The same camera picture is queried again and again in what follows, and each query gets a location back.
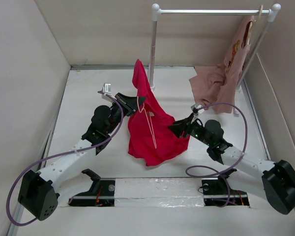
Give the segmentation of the pink wire hanger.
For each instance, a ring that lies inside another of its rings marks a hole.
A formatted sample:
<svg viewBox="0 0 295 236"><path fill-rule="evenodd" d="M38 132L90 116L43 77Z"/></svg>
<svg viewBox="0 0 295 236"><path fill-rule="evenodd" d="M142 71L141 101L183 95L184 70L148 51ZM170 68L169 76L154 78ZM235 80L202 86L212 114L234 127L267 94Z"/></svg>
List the pink wire hanger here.
<svg viewBox="0 0 295 236"><path fill-rule="evenodd" d="M137 96L137 107L138 107L138 112L140 114L142 112L144 112L144 114L146 116L146 120L147 120L149 131L150 131L150 134L151 134L151 137L152 137L153 145L154 145L154 148L157 149L157 142L156 142L156 138L155 138L155 133L154 133L154 128L153 128L150 113L146 111L144 103L142 105L139 104L139 96Z"/></svg>

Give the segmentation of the red t shirt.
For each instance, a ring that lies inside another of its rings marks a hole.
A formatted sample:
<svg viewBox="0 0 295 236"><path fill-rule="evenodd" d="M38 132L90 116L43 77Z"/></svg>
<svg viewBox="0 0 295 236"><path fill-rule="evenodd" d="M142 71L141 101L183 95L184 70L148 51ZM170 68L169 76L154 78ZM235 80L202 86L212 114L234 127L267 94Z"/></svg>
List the red t shirt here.
<svg viewBox="0 0 295 236"><path fill-rule="evenodd" d="M164 161L173 159L188 149L189 138L177 138L168 126L175 121L167 114L155 98L141 60L136 60L132 78L133 86L137 89L137 96L144 96L145 109L150 113L154 128L157 149L154 148L152 137L144 112L136 112L129 118L130 133L128 153L135 158L141 158L146 166L157 166Z"/></svg>

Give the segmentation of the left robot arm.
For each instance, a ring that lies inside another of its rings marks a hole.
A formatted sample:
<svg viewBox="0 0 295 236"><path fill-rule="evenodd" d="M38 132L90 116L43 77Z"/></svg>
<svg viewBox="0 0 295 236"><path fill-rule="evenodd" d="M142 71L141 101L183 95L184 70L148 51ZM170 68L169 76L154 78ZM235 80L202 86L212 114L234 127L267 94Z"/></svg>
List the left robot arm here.
<svg viewBox="0 0 295 236"><path fill-rule="evenodd" d="M22 174L18 202L36 220L43 221L58 206L58 188L67 179L78 175L88 159L88 151L99 154L116 135L124 117L134 115L142 108L144 96L126 96L117 93L114 97L102 93L102 98L111 101L111 106L101 105L94 110L91 124L72 151L57 156L52 164L34 172L28 169Z"/></svg>

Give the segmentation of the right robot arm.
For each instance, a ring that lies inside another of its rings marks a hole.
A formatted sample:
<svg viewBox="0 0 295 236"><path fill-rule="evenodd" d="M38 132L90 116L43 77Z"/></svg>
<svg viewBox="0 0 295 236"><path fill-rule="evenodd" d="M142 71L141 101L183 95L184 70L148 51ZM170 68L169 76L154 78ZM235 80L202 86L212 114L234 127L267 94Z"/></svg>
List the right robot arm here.
<svg viewBox="0 0 295 236"><path fill-rule="evenodd" d="M289 162L273 162L242 152L223 138L220 123L213 119L202 123L190 115L168 129L178 138L191 136L204 143L212 160L229 166L226 176L217 181L222 193L233 189L252 193L284 215L295 208L295 170Z"/></svg>

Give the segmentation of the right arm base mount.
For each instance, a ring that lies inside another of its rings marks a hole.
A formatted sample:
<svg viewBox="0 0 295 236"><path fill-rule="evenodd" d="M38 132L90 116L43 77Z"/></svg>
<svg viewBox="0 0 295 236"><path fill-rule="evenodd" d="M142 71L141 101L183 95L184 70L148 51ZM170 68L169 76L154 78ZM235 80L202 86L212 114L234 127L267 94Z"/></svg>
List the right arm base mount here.
<svg viewBox="0 0 295 236"><path fill-rule="evenodd" d="M249 206L248 195L246 192L233 190L227 186L225 180L235 172L231 169L215 178L202 179L202 185L198 192L203 194L206 207L224 207L224 206Z"/></svg>

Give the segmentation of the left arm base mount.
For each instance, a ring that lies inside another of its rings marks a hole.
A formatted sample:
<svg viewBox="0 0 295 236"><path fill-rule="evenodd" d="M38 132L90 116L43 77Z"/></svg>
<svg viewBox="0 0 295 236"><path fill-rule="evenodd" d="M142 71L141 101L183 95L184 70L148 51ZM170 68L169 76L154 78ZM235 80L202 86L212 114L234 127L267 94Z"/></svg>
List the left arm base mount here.
<svg viewBox="0 0 295 236"><path fill-rule="evenodd" d="M92 184L88 191L71 197L68 205L71 207L114 207L116 179L102 179L90 169L83 170L82 174L87 175Z"/></svg>

